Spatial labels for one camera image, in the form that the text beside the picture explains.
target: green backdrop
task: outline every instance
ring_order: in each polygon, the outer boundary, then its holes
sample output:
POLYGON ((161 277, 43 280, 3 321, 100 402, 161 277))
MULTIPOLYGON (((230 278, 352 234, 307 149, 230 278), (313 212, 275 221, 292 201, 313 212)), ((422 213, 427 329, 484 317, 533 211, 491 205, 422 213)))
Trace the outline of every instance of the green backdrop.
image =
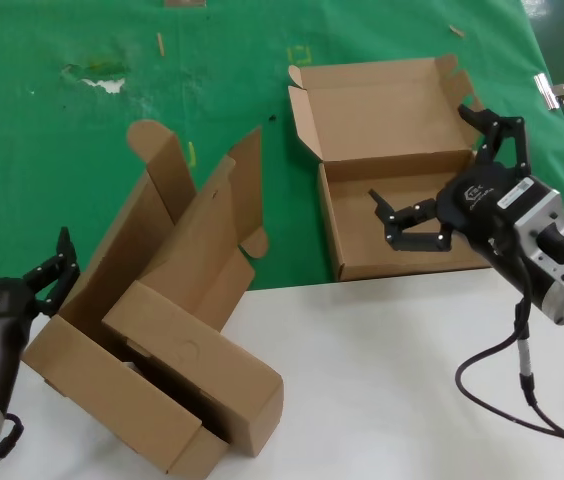
POLYGON ((287 98, 290 62, 455 52, 486 106, 526 117, 534 172, 564 191, 564 119, 535 87, 546 67, 519 0, 208 2, 0 1, 0 275, 50 255, 61 225, 86 266, 142 171, 126 129, 148 117, 178 132, 197 183, 261 124, 271 248, 253 287, 330 281, 317 162, 287 98), (126 83, 113 95, 85 77, 126 83))

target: cardboard box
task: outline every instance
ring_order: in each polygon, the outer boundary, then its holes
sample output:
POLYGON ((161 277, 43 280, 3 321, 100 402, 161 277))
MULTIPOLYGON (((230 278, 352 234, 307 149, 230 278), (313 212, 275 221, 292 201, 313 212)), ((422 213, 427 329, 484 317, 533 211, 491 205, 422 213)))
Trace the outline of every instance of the cardboard box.
POLYGON ((219 333, 254 276, 242 250, 268 248, 260 131, 199 193, 173 132, 141 121, 128 139, 146 172, 24 361, 162 471, 202 479, 230 443, 257 455, 282 412, 280 376, 219 333))
MULTIPOLYGON (((300 139, 319 157, 318 186, 338 280, 484 267, 466 244, 449 253, 396 252, 384 239, 370 188, 400 209, 435 197, 473 161, 477 133, 457 107, 468 74, 446 55, 394 62, 291 66, 300 139)), ((410 230, 437 232, 430 221, 410 230)))

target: cardboard box flap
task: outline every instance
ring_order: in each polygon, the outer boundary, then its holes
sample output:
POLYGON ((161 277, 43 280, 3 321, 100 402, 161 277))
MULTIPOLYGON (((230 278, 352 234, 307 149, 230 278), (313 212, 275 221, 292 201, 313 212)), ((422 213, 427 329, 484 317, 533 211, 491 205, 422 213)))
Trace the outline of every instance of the cardboard box flap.
POLYGON ((474 91, 456 68, 454 55, 291 67, 298 136, 325 162, 470 150, 457 105, 474 91))
POLYGON ((173 223, 195 197, 195 185, 177 135, 159 122, 140 120, 127 132, 131 149, 146 163, 173 223))
POLYGON ((349 63, 319 67, 289 67, 289 76, 300 88, 341 88, 377 85, 439 74, 446 76, 458 65, 455 55, 390 62, 349 63))
POLYGON ((218 330, 254 276, 238 245, 254 257, 268 249, 260 139, 253 131, 222 159, 140 278, 218 330))
POLYGON ((205 301, 230 300, 230 305, 218 305, 221 308, 217 312, 224 312, 224 318, 214 315, 200 318, 218 330, 224 326, 253 279, 253 269, 246 260, 243 269, 227 269, 232 256, 243 257, 238 248, 231 184, 228 178, 222 179, 222 173, 233 164, 233 159, 225 157, 139 279, 192 315, 201 312, 205 301), (224 297, 217 290, 216 298, 209 298, 223 272, 231 274, 235 285, 241 286, 241 292, 234 292, 237 299, 235 295, 224 297))
MULTIPOLYGON (((97 297, 98 309, 106 313, 140 275, 172 229, 173 223, 160 195, 149 176, 143 174, 71 290, 60 314, 76 310, 73 304, 79 302, 79 294, 87 289, 93 290, 88 292, 88 297, 97 297)), ((73 323, 73 317, 67 320, 73 323)))
POLYGON ((261 128, 240 140, 228 156, 235 160, 230 181, 238 241, 252 258, 261 258, 269 249, 262 218, 261 128))

